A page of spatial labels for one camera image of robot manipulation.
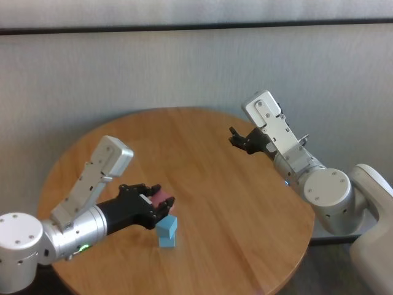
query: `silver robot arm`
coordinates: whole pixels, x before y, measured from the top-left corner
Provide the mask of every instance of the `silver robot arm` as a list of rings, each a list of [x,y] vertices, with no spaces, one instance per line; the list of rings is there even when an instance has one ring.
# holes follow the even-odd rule
[[[305,148],[270,92],[256,93],[243,104],[256,128],[243,138],[231,127],[232,145],[249,154],[263,151],[273,160],[285,183],[313,208],[324,228],[332,234],[355,232],[371,211],[377,225],[358,238],[351,257],[365,281],[377,294],[393,294],[393,190],[371,167],[359,164],[352,172],[326,168]]]
[[[0,216],[0,293],[10,294],[29,286],[37,264],[70,260],[105,236],[132,224],[153,229],[168,215],[174,197],[154,207],[147,198],[160,185],[119,187],[119,195],[96,205],[106,183],[119,177],[133,151],[117,138],[104,136],[69,195],[39,221],[24,213]]]

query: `green indicator light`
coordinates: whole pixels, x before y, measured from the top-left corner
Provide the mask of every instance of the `green indicator light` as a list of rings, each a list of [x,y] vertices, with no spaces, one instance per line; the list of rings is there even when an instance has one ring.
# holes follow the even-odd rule
[[[82,247],[80,247],[79,252],[81,252],[81,251],[83,251],[83,250],[86,250],[88,247],[89,247],[88,244],[83,245]]]

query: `stacked blocks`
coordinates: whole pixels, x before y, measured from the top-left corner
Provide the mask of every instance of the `stacked blocks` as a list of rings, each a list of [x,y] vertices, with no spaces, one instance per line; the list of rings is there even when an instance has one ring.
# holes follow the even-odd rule
[[[155,225],[158,244],[161,248],[173,248],[176,245],[177,217],[168,215]]]

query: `tabletop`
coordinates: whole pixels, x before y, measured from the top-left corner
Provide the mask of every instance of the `tabletop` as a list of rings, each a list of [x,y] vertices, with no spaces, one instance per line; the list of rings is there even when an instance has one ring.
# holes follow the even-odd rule
[[[228,128],[248,134],[244,120],[201,108],[143,111],[83,136],[54,165],[39,217],[48,218],[72,188],[104,135],[119,138],[134,158],[99,201],[120,184],[161,184],[175,196],[176,247],[158,247],[154,230],[131,226],[73,260],[54,263],[80,295],[274,294],[299,265],[311,238],[312,209],[262,153],[233,147]]]

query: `pink object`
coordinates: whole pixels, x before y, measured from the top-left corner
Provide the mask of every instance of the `pink object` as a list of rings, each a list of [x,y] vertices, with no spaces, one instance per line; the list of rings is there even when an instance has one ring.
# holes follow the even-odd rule
[[[167,198],[171,197],[169,194],[164,192],[163,189],[160,189],[155,195],[152,196],[151,201],[154,207],[157,207],[161,202],[165,201]]]

